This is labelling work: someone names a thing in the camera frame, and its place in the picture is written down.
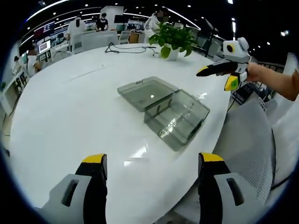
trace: white flower pot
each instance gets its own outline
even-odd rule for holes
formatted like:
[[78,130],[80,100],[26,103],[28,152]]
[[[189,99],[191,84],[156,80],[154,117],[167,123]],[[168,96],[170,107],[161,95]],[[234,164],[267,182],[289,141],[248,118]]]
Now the white flower pot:
[[166,61],[176,61],[178,58],[178,53],[179,53],[179,48],[176,50],[172,49],[172,46],[170,44],[165,44],[166,47],[169,47],[171,49],[170,54],[168,56],[168,58],[166,58]]

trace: green leaves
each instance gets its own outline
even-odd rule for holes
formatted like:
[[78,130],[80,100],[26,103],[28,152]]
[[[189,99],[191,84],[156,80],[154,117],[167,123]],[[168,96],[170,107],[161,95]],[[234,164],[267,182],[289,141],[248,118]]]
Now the green leaves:
[[172,49],[173,50],[177,50],[178,49],[178,45],[172,45]]
[[192,53],[192,47],[191,47],[191,45],[189,45],[189,46],[186,48],[186,54],[185,54],[184,57],[189,56],[191,53]]
[[190,30],[184,28],[176,28],[166,23],[159,24],[159,32],[149,39],[150,45],[158,43],[161,47],[161,57],[167,58],[171,49],[179,52],[186,51],[185,57],[192,53],[192,45],[196,43],[194,37],[191,35]]
[[165,40],[164,40],[163,38],[160,38],[160,39],[158,40],[158,44],[160,45],[160,47],[163,47],[164,44],[165,44]]
[[166,59],[168,58],[169,54],[170,54],[170,51],[171,49],[167,46],[164,46],[162,49],[161,49],[161,57]]
[[153,35],[149,38],[149,44],[150,45],[156,43],[157,41],[159,41],[159,35],[158,34],[155,34],[155,35]]

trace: human hand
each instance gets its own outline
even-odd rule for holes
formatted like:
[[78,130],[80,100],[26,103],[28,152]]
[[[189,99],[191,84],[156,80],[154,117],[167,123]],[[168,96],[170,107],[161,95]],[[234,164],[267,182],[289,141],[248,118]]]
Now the human hand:
[[248,73],[247,73],[247,82],[258,82],[260,80],[259,76],[259,66],[257,63],[249,62],[248,63]]

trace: white shirt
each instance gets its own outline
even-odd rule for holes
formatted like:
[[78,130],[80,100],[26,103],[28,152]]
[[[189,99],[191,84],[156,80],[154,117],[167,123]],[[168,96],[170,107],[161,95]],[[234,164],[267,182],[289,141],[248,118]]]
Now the white shirt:
[[282,182],[295,169],[299,158],[299,96],[272,127],[276,145],[274,185]]
[[37,59],[36,59],[36,56],[33,56],[33,55],[27,56],[27,58],[28,58],[27,71],[28,71],[29,77],[31,78],[36,74],[34,64],[37,62]]
[[144,24],[145,42],[149,41],[149,38],[155,34],[155,31],[159,29],[159,20],[156,15],[152,15]]
[[[80,20],[79,27],[76,26],[76,20]],[[81,20],[81,18],[76,18],[72,22],[70,22],[66,33],[70,34],[71,36],[71,45],[72,45],[72,37],[76,34],[83,33],[86,30],[86,24],[84,21]]]

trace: yellow label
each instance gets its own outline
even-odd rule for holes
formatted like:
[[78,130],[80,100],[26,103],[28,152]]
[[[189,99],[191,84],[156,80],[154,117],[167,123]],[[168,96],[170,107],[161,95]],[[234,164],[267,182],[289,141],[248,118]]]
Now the yellow label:
[[102,161],[102,157],[105,154],[97,154],[97,155],[90,155],[88,157],[86,157],[82,162],[88,162],[88,163],[101,163]]
[[212,161],[223,161],[223,159],[215,154],[211,153],[201,153],[204,157],[204,162],[212,162]]
[[199,71],[198,71],[198,73],[200,73],[202,70],[204,70],[204,69],[207,69],[207,66],[204,66],[204,67],[202,67]]
[[228,80],[226,81],[224,90],[225,91],[231,91],[237,89],[239,86],[239,80],[237,76],[230,76],[228,77]]

